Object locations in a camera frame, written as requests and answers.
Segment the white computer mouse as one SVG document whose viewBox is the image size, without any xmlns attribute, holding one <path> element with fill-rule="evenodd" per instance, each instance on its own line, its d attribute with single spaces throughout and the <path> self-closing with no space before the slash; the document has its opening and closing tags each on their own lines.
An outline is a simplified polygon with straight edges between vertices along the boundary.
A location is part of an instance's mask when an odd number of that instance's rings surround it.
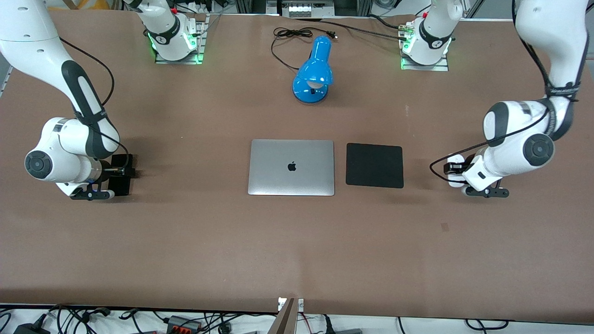
<svg viewBox="0 0 594 334">
<path fill-rule="evenodd" d="M 465 158 L 461 154 L 457 154 L 447 158 L 447 162 L 456 161 L 458 163 L 458 174 L 450 175 L 449 177 L 446 175 L 448 179 L 448 184 L 452 187 L 463 187 L 467 185 L 466 180 L 462 177 L 462 173 L 459 173 L 460 163 L 462 163 L 464 160 Z"/>
</svg>

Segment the black smartphone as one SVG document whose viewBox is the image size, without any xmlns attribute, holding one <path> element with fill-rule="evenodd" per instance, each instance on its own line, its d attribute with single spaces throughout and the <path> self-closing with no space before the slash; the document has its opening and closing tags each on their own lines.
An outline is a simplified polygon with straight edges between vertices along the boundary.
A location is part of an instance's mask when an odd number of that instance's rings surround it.
<svg viewBox="0 0 594 334">
<path fill-rule="evenodd" d="M 115 196 L 129 195 L 131 189 L 131 178 L 123 176 L 125 167 L 134 167 L 133 154 L 114 154 L 111 157 L 112 176 L 108 180 L 108 190 L 115 192 Z"/>
</svg>

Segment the black mouse pad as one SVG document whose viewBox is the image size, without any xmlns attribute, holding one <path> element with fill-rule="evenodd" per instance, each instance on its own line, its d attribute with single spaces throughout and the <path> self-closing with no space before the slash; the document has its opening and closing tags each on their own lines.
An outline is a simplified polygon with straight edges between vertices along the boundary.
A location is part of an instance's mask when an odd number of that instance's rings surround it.
<svg viewBox="0 0 594 334">
<path fill-rule="evenodd" d="M 403 149 L 349 142 L 346 146 L 346 184 L 402 189 Z"/>
</svg>

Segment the black power adapter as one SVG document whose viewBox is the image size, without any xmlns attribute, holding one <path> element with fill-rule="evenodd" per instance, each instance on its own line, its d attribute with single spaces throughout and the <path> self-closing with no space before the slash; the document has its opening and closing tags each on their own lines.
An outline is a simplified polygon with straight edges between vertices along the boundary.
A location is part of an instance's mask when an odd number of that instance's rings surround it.
<svg viewBox="0 0 594 334">
<path fill-rule="evenodd" d="M 51 332 L 44 328 L 36 327 L 34 324 L 24 323 L 18 325 L 13 334 L 51 334 Z"/>
</svg>

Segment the silver closed laptop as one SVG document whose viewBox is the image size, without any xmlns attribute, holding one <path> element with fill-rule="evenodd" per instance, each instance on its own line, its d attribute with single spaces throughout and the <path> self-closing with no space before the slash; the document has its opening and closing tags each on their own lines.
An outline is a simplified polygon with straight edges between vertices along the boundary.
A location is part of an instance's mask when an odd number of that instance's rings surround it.
<svg viewBox="0 0 594 334">
<path fill-rule="evenodd" d="M 334 195 L 334 147 L 330 140 L 252 140 L 247 193 Z"/>
</svg>

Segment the grey connector box orange levers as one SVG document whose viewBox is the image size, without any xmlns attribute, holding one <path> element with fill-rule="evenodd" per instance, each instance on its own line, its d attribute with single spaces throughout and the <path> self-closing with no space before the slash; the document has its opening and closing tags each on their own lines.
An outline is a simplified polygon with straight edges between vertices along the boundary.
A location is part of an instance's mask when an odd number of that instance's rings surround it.
<svg viewBox="0 0 594 334">
<path fill-rule="evenodd" d="M 199 334 L 201 328 L 200 321 L 172 315 L 167 321 L 166 334 Z"/>
</svg>

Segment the blue desk lamp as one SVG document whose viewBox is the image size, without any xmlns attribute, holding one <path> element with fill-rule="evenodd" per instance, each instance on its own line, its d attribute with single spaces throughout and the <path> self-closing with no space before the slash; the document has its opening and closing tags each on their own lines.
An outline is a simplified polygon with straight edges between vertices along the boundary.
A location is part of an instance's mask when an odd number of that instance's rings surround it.
<svg viewBox="0 0 594 334">
<path fill-rule="evenodd" d="M 329 65 L 332 41 L 327 36 L 314 39 L 309 59 L 299 68 L 291 88 L 297 100 L 314 104 L 321 102 L 328 94 L 334 82 Z"/>
</svg>

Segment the grey wedge-shaped bar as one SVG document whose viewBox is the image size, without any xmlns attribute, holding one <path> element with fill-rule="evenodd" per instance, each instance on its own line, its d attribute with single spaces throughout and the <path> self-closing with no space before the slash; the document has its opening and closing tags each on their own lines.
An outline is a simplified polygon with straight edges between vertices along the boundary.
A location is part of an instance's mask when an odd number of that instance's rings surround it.
<svg viewBox="0 0 594 334">
<path fill-rule="evenodd" d="M 298 299 L 287 298 L 267 334 L 296 334 L 298 315 Z"/>
</svg>

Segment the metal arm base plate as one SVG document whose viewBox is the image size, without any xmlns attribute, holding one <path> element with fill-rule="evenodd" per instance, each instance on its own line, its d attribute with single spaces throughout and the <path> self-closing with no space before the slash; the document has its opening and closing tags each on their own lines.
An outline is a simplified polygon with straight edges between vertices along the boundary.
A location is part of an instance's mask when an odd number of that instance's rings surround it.
<svg viewBox="0 0 594 334">
<path fill-rule="evenodd" d="M 424 38 L 421 31 L 423 18 L 416 18 L 407 22 L 407 28 L 399 31 L 401 69 L 418 71 L 447 71 L 447 52 L 452 36 L 447 38 Z"/>
<path fill-rule="evenodd" d="M 209 18 L 206 21 L 189 18 L 181 13 L 176 17 L 180 19 L 180 29 L 169 44 L 161 45 L 155 38 L 151 39 L 151 46 L 155 51 L 157 64 L 201 64 L 204 58 Z"/>
</svg>

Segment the white metal bracket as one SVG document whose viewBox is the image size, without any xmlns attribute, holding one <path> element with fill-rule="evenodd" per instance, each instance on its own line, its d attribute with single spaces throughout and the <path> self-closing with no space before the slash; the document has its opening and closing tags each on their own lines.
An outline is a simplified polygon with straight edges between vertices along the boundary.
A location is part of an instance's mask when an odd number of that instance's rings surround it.
<svg viewBox="0 0 594 334">
<path fill-rule="evenodd" d="M 287 302 L 288 298 L 278 298 L 278 312 L 280 312 L 285 304 L 285 302 Z M 303 298 L 297 298 L 297 309 L 299 313 L 304 313 L 304 299 Z"/>
</svg>

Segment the silver device on frame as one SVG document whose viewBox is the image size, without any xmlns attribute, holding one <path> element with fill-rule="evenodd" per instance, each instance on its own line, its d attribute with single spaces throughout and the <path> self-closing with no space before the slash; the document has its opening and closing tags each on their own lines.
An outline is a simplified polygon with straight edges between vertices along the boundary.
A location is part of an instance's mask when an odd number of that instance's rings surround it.
<svg viewBox="0 0 594 334">
<path fill-rule="evenodd" d="M 283 15 L 289 18 L 312 18 L 324 8 L 323 3 L 283 3 Z"/>
</svg>

